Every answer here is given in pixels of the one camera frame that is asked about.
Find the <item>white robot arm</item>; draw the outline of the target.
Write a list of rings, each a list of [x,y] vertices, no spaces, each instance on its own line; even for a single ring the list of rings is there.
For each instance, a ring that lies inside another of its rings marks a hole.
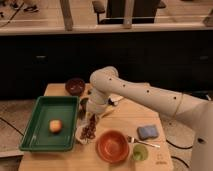
[[[213,171],[213,101],[125,81],[119,78],[113,66],[94,71],[90,84],[92,93],[86,105],[89,113],[102,114],[109,95],[117,94],[159,114],[174,117],[195,131],[190,171]]]

